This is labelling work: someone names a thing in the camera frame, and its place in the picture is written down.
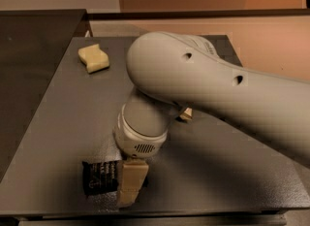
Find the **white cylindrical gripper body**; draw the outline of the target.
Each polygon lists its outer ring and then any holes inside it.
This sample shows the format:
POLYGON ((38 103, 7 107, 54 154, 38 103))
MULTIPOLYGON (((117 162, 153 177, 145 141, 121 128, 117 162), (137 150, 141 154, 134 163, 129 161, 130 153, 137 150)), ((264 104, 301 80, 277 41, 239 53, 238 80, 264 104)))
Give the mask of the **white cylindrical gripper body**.
POLYGON ((113 130, 118 148, 132 158, 149 158, 155 155, 166 141, 168 131, 155 137, 144 136, 130 127, 125 120, 124 112, 125 107, 122 107, 113 130))

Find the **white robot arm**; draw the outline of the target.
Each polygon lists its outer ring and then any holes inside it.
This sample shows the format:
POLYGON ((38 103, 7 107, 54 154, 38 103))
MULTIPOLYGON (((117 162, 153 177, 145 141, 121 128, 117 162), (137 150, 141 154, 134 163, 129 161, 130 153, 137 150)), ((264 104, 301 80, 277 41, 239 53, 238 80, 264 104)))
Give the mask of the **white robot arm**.
POLYGON ((166 140, 171 120, 192 108, 283 153, 310 163, 310 84, 233 65, 205 38, 149 32, 130 46, 134 88, 114 138, 126 160, 117 166, 117 205, 132 205, 149 169, 145 160, 166 140))

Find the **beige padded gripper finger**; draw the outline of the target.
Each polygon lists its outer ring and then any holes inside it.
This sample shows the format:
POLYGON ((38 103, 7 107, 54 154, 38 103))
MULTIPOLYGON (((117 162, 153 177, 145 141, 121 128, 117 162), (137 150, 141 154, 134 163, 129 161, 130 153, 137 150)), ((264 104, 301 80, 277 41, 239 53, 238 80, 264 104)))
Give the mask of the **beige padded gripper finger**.
POLYGON ((149 166, 142 159, 127 159, 117 163, 117 206, 131 206, 138 197, 149 166))

